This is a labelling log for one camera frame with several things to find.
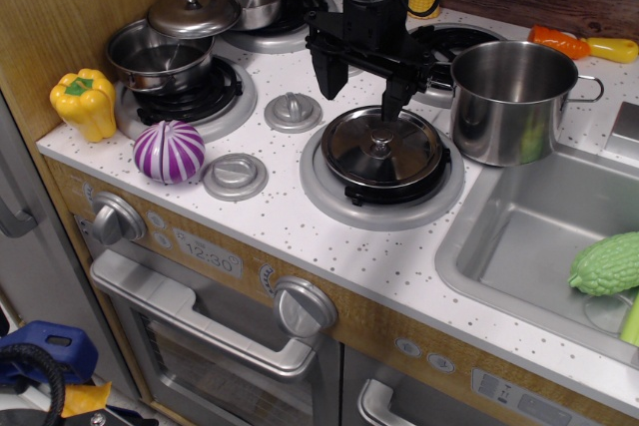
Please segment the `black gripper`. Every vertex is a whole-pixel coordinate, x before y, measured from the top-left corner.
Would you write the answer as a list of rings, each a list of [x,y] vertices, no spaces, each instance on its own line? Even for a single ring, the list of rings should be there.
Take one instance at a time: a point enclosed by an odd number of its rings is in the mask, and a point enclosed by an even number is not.
[[[386,79],[381,119],[394,122],[423,92],[434,60],[406,29],[405,0],[342,0],[342,11],[310,11],[307,48],[319,90],[333,100],[357,67]]]

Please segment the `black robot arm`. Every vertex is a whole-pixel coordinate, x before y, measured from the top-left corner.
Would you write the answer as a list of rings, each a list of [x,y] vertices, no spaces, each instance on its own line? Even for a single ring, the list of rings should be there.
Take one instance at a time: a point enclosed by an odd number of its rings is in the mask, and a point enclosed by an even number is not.
[[[329,100],[358,67],[386,80],[381,119],[397,120],[412,96],[424,91],[433,58],[406,29],[407,0],[342,0],[342,11],[310,12],[307,48],[321,93]]]

